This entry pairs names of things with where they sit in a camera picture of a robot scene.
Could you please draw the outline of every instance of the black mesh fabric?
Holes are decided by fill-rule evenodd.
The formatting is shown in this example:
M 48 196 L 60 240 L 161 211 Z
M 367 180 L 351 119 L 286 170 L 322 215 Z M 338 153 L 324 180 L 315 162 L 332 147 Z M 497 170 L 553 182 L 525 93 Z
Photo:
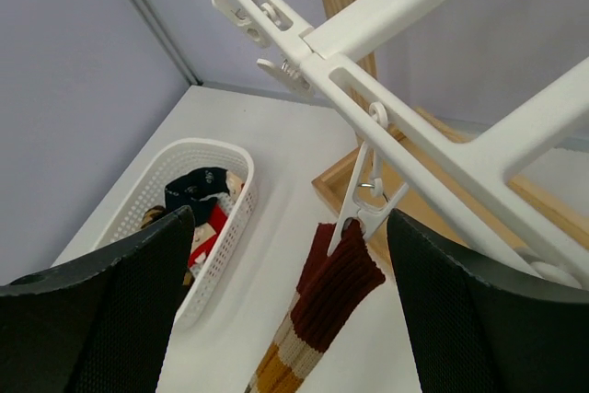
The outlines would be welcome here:
M 462 271 L 393 211 L 390 255 L 424 393 L 503 391 Z
M 193 231 L 182 208 L 0 287 L 0 391 L 155 391 Z
M 395 210 L 388 244 L 422 391 L 589 391 L 589 293 L 515 271 Z

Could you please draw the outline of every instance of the white drying rack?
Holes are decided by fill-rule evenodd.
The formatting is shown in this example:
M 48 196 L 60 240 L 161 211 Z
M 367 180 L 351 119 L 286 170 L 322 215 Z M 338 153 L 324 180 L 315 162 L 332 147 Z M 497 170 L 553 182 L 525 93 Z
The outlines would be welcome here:
M 316 29 L 283 0 L 213 0 L 213 4 L 260 47 L 277 45 L 285 59 L 282 65 L 267 60 L 258 60 L 258 65 L 299 95 L 312 98 L 316 89 L 331 100 L 375 154 L 393 166 L 473 249 L 522 272 L 589 289 L 589 252 L 506 185 L 510 177 L 589 122 L 589 59 L 465 144 L 447 140 L 355 63 L 444 1 L 357 0 Z M 374 105 L 373 115 L 350 98 L 349 87 Z M 387 121 L 394 122 L 546 265 L 530 266 L 392 138 L 382 124 L 383 110 Z M 356 185 L 352 180 L 339 227 L 349 214 L 362 219 L 371 211 L 352 197 Z M 384 217 L 373 219 L 382 222 Z

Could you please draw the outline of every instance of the knitted sock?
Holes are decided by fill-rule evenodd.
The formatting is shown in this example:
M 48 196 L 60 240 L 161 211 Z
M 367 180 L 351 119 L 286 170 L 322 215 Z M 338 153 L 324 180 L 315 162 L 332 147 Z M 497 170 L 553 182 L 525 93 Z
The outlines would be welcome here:
M 292 309 L 284 320 L 246 393 L 295 392 L 329 348 L 353 310 L 385 276 L 368 255 L 358 222 L 328 257 L 334 225 L 319 225 Z
M 143 219 L 141 220 L 141 229 L 145 229 L 152 223 L 155 223 L 160 218 L 163 218 L 169 213 L 169 211 L 161 205 L 154 206 L 145 212 Z

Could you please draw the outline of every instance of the hook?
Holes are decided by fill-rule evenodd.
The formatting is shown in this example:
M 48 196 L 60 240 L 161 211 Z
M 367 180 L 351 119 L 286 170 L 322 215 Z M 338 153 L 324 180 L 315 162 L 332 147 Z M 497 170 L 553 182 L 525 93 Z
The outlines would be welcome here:
M 373 118 L 383 127 L 388 127 L 387 112 L 381 103 L 373 103 L 370 106 L 369 112 Z M 363 225 L 364 240 L 368 240 L 375 234 L 376 230 L 385 222 L 390 212 L 397 206 L 398 202 L 405 196 L 409 190 L 409 185 L 403 183 L 390 199 L 385 196 L 382 190 L 382 159 L 374 153 L 373 170 L 371 172 L 371 183 L 362 183 L 360 181 L 364 169 L 364 163 L 368 157 L 370 146 L 367 142 L 362 143 L 356 164 L 353 167 L 350 184 L 346 191 L 346 196 L 343 200 L 340 216 L 336 223 L 335 232 L 329 243 L 328 255 L 331 255 L 341 241 L 341 233 L 345 229 L 346 224 L 350 218 L 357 218 Z M 387 203 L 383 207 L 376 207 L 368 204 L 358 196 L 358 188 L 371 188 L 373 195 L 380 193 L 377 196 L 385 196 Z

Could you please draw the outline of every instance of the red cloth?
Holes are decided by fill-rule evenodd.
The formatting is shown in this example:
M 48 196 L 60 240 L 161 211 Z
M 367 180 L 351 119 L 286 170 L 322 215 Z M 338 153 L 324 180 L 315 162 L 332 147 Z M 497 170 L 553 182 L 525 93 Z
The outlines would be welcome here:
M 223 230 L 225 223 L 227 222 L 227 215 L 221 210 L 218 204 L 215 205 L 213 208 L 213 213 L 211 214 L 211 218 L 209 219 L 208 223 L 213 228 L 215 235 L 207 239 L 204 243 L 202 243 L 198 248 L 196 248 L 188 258 L 188 267 L 192 267 L 196 260 L 204 254 L 205 259 L 209 258 L 211 251 L 213 250 L 214 243 L 216 242 L 217 238 L 219 238 L 219 234 Z

